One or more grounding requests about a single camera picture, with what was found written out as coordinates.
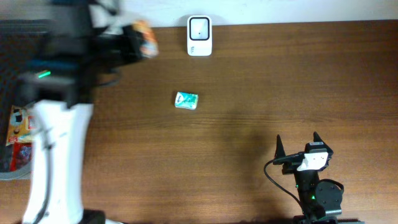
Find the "grey plastic mesh basket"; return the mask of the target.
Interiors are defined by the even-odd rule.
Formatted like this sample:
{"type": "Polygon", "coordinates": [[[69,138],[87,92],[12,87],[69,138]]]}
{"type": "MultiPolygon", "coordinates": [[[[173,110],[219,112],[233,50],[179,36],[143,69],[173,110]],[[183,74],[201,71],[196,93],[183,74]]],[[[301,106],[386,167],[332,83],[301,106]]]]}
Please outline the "grey plastic mesh basket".
{"type": "Polygon", "coordinates": [[[12,146],[6,146],[7,128],[11,107],[24,100],[17,92],[19,75],[26,70],[27,62],[34,57],[49,32],[45,20],[1,21],[1,180],[28,179],[28,162],[12,171],[12,146]]]}

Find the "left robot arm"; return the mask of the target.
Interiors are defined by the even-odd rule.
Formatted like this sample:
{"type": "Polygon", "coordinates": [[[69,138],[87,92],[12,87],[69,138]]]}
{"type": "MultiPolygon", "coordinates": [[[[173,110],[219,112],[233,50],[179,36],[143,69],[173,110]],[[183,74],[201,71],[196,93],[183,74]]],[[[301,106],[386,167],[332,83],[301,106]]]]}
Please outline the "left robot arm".
{"type": "Polygon", "coordinates": [[[96,27],[92,6],[110,16],[117,1],[48,1],[50,19],[39,51],[21,75],[22,96],[34,119],[30,195],[24,223],[107,223],[101,210],[85,209],[81,180],[93,91],[102,73],[155,57],[157,42],[145,21],[109,34],[96,27]]]}

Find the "orange tissue pack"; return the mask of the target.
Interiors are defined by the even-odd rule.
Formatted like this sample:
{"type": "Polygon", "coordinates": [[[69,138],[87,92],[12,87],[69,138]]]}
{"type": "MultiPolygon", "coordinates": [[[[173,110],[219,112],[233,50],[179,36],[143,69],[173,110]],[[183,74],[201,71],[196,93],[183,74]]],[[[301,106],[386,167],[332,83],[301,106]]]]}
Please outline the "orange tissue pack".
{"type": "Polygon", "coordinates": [[[133,23],[133,29],[140,41],[139,50],[141,55],[145,58],[154,58],[158,56],[158,43],[149,24],[144,20],[138,20],[133,23]]]}

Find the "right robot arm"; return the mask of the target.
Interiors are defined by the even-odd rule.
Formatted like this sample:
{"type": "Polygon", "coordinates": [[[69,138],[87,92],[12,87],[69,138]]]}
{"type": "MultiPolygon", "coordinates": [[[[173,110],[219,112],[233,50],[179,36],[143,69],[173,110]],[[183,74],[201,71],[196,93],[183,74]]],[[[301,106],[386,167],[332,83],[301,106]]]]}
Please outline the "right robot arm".
{"type": "Polygon", "coordinates": [[[293,218],[294,223],[337,223],[342,213],[343,184],[319,178],[319,173],[329,166],[333,150],[313,134],[313,141],[296,154],[287,155],[280,136],[277,136],[274,165],[282,166],[284,175],[294,175],[302,214],[293,218]]]}

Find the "red candy bag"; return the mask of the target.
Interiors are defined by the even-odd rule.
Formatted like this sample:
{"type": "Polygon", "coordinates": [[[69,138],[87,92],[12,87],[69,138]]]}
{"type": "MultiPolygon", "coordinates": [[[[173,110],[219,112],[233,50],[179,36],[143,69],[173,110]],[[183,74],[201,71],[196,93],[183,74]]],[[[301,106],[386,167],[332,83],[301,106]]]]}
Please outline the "red candy bag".
{"type": "Polygon", "coordinates": [[[16,171],[24,167],[30,162],[32,157],[32,144],[31,143],[19,143],[13,144],[12,148],[12,159],[10,164],[10,171],[16,171]]]}

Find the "yellow snack bag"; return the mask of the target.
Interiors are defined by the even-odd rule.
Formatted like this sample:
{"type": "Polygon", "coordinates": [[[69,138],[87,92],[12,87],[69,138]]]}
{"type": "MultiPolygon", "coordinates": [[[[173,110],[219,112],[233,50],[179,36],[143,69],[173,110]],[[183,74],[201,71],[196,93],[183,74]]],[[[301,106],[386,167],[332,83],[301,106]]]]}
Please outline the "yellow snack bag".
{"type": "Polygon", "coordinates": [[[34,116],[30,110],[12,105],[6,136],[6,146],[15,143],[34,142],[32,131],[35,130],[34,116]]]}

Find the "teal tissue pack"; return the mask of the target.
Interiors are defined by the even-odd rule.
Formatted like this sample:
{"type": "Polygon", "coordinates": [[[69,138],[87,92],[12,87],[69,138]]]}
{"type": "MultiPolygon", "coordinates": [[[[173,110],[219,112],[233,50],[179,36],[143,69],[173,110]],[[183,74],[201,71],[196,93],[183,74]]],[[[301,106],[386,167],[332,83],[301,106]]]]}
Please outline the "teal tissue pack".
{"type": "Polygon", "coordinates": [[[177,92],[175,107],[187,110],[195,110],[198,105],[198,95],[193,93],[177,92]]]}

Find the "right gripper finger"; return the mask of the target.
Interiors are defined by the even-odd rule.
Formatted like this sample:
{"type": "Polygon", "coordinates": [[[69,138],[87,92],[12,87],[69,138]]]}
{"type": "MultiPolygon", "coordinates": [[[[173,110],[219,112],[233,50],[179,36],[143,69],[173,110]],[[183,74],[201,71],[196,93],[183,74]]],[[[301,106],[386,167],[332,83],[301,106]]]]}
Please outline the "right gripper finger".
{"type": "Polygon", "coordinates": [[[284,146],[282,144],[281,137],[278,134],[276,137],[276,149],[275,149],[274,159],[281,159],[285,156],[286,155],[285,155],[284,146]]]}
{"type": "Polygon", "coordinates": [[[319,134],[316,131],[313,133],[313,141],[314,142],[323,142],[323,140],[321,139],[321,137],[319,136],[319,134]]]}

